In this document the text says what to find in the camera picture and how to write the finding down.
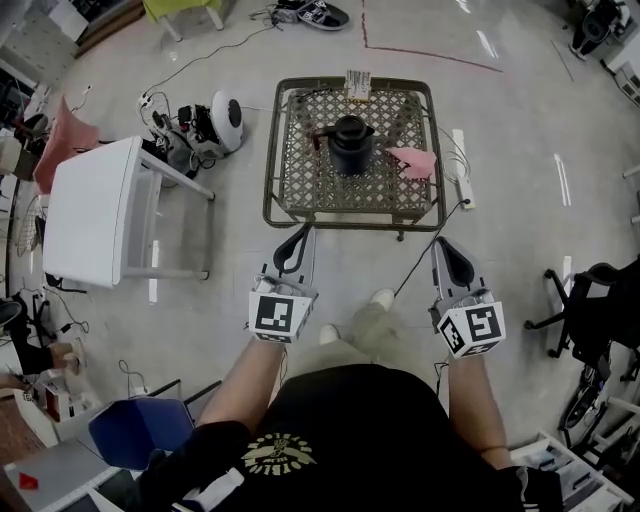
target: black kettle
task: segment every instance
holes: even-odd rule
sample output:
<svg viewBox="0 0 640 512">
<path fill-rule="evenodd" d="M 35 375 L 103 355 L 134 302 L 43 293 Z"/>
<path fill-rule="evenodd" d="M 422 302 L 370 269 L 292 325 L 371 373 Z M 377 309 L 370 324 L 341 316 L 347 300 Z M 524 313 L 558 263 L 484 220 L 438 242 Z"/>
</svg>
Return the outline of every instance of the black kettle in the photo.
<svg viewBox="0 0 640 512">
<path fill-rule="evenodd" d="M 320 137 L 328 137 L 329 157 L 335 170 L 343 176 L 364 173 L 373 153 L 375 130 L 358 116 L 338 119 L 335 126 L 325 126 L 311 134 L 313 147 L 320 149 Z"/>
</svg>

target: white table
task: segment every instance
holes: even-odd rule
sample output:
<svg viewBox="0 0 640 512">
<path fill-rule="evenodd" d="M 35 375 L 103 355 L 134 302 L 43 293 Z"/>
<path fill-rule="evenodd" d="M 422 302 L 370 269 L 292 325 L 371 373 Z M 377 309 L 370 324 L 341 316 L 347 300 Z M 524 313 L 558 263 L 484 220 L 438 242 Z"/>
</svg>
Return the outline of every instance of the white table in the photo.
<svg viewBox="0 0 640 512">
<path fill-rule="evenodd" d="M 143 151 L 141 137 L 61 163 L 49 199 L 45 272 L 108 288 L 123 277 L 207 279 L 209 272 L 151 267 L 163 176 L 215 199 L 211 190 Z"/>
</svg>

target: tiled floor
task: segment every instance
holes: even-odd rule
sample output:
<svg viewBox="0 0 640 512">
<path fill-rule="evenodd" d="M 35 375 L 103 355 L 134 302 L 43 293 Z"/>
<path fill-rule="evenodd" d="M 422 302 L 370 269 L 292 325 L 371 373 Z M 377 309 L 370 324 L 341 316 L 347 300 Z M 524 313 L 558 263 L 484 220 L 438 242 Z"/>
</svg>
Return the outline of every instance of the tiled floor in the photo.
<svg viewBox="0 0 640 512">
<path fill-rule="evenodd" d="M 637 254 L 629 217 L 637 213 L 634 190 L 640 184 L 625 182 L 621 172 L 640 161 L 640 112 L 594 59 L 586 64 L 573 59 L 565 50 L 570 31 L 536 2 L 336 3 L 352 16 L 342 32 L 303 25 L 270 30 L 191 65 L 159 90 L 175 112 L 187 103 L 207 103 L 220 88 L 232 91 L 242 105 L 269 109 L 281 79 L 342 75 L 348 68 L 427 82 L 440 126 L 465 134 L 478 207 L 454 215 L 444 234 L 476 255 L 505 308 L 508 339 L 487 363 L 510 441 L 520 442 L 538 429 L 555 431 L 581 365 L 569 354 L 559 361 L 547 358 L 544 342 L 555 340 L 557 330 L 530 333 L 521 326 L 527 318 L 551 312 L 553 295 L 542 279 L 547 267 L 561 272 L 565 256 L 571 256 L 574 271 L 599 261 L 622 266 Z M 247 14 L 262 4 L 241 0 L 222 32 L 214 30 L 204 11 L 185 13 L 177 19 L 185 34 L 181 43 L 140 20 L 77 62 L 63 87 L 69 104 L 79 104 L 91 84 L 79 118 L 99 126 L 103 139 L 145 134 L 136 109 L 141 93 L 195 56 L 238 43 L 261 28 Z M 57 96 L 51 101 L 56 105 Z M 91 325 L 85 337 L 88 372 L 105 399 L 126 394 L 120 358 L 151 386 L 181 378 L 193 390 L 224 377 L 249 338 L 243 326 L 253 275 L 287 233 L 267 226 L 261 215 L 271 114 L 244 113 L 244 146 L 198 177 L 217 193 L 210 209 L 180 189 L 164 191 L 161 198 L 160 265 L 195 269 L 207 258 L 211 278 L 159 281 L 155 296 L 144 280 L 123 282 L 114 290 L 89 288 L 88 297 L 65 296 L 73 315 Z M 452 149 L 445 140 L 441 144 Z M 563 205 L 554 155 L 564 163 L 571 206 Z M 23 207 L 29 193 L 23 188 Z M 456 193 L 453 187 L 447 193 L 451 207 Z M 292 349 L 292 367 L 317 343 L 323 323 L 344 326 L 372 292 L 397 287 L 429 238 L 413 234 L 398 243 L 394 233 L 319 232 L 314 284 L 320 298 L 299 346 Z M 13 258 L 14 289 L 24 275 L 27 287 L 39 282 L 41 255 L 34 254 L 32 273 L 29 258 Z M 406 328 L 400 356 L 434 384 L 433 363 L 444 359 L 446 349 L 427 315 L 435 295 L 429 264 L 425 259 L 394 311 Z M 52 302 L 56 323 L 62 325 L 64 310 L 55 298 Z M 609 385 L 629 398 L 635 387 L 617 381 L 627 357 L 626 350 L 614 350 Z"/>
</svg>

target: black office chair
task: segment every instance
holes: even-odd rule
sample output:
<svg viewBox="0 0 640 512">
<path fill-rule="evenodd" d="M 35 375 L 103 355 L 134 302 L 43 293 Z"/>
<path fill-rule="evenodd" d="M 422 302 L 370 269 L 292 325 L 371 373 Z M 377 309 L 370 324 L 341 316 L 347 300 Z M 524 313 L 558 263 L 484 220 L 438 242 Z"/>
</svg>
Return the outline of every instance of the black office chair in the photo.
<svg viewBox="0 0 640 512">
<path fill-rule="evenodd" d="M 541 329 L 564 320 L 556 350 L 550 357 L 560 357 L 573 341 L 573 357 L 593 368 L 602 368 L 603 354 L 612 341 L 630 348 L 635 361 L 621 381 L 634 381 L 640 371 L 640 258 L 617 270 L 607 263 L 598 263 L 587 272 L 575 275 L 571 294 L 567 297 L 558 275 L 551 269 L 544 273 L 553 279 L 564 310 L 542 322 L 527 320 L 525 329 Z M 591 284 L 609 288 L 606 297 L 587 297 Z"/>
</svg>

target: printed logo on shirt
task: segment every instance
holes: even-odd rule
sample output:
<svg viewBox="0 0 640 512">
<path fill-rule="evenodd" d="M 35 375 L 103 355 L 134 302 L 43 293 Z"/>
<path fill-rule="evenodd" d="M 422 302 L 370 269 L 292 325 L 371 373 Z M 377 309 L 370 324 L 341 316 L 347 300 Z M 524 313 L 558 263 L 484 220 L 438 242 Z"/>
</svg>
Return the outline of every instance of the printed logo on shirt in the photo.
<svg viewBox="0 0 640 512">
<path fill-rule="evenodd" d="M 312 450 L 308 443 L 291 434 L 267 434 L 248 447 L 242 458 L 249 473 L 256 475 L 286 475 L 307 464 L 317 464 L 309 455 Z"/>
</svg>

